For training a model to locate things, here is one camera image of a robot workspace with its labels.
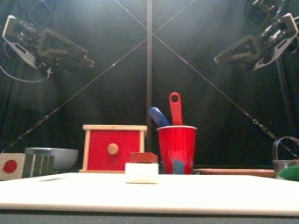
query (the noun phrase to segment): small white box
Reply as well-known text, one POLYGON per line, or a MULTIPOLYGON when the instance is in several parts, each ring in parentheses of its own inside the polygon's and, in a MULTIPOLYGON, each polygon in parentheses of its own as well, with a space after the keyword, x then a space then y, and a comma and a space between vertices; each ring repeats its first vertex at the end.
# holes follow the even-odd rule
POLYGON ((159 176, 158 163, 126 163, 126 182, 132 184, 157 184, 159 176))

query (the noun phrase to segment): black backdrop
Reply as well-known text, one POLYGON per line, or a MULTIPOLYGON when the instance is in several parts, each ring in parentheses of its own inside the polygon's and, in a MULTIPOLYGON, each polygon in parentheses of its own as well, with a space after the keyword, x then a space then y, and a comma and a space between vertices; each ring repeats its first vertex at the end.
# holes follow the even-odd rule
MULTIPOLYGON (((39 2, 0 1, 2 30, 10 14, 28 21, 39 19, 30 16, 39 2)), ((150 9, 146 0, 44 2, 52 10, 44 27, 52 28, 87 49, 96 64, 87 71, 56 73, 47 81, 35 84, 12 80, 0 73, 0 147, 7 149, 44 116, 60 108, 6 152, 24 151, 30 146, 72 148, 80 151, 82 163, 83 124, 147 125, 146 27, 150 9)), ((247 1, 153 2, 153 105, 171 120, 169 95, 174 91, 182 94, 183 122, 199 129, 197 165, 270 166, 274 139, 215 87, 278 137, 298 136, 298 52, 285 54, 282 58, 286 93, 291 102, 286 110, 277 63, 243 73, 214 62, 221 51, 243 36, 258 35, 265 30, 245 18, 247 1)), ((297 1, 290 4, 290 11, 299 14, 297 1)), ((43 78, 43 74, 27 66, 10 49, 2 48, 0 53, 7 72, 23 79, 43 78)), ((159 155, 155 128, 153 124, 147 150, 159 155)))

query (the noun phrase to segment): red plastic cup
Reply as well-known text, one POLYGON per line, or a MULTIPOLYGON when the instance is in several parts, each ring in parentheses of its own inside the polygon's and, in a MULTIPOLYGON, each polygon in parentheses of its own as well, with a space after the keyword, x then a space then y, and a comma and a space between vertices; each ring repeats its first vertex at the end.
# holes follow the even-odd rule
POLYGON ((158 129, 163 168, 167 174, 193 174, 197 130, 186 125, 158 129))

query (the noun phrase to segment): wooden block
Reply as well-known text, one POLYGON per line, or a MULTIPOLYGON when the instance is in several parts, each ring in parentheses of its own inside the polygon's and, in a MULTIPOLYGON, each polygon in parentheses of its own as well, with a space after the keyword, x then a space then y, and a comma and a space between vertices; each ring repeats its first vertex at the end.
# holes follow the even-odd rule
POLYGON ((52 163, 48 158, 44 155, 23 153, 0 154, 0 180, 39 177, 46 173, 43 168, 51 174, 52 163))
POLYGON ((131 163, 158 163, 158 156, 153 152, 131 152, 131 163))

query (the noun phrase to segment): wooden box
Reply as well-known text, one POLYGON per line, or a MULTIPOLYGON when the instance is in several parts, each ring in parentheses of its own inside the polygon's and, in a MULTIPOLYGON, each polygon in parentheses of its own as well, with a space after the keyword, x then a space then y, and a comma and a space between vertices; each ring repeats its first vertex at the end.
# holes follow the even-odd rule
POLYGON ((146 126, 83 125, 86 130, 82 172, 124 172, 131 152, 145 152, 146 126))

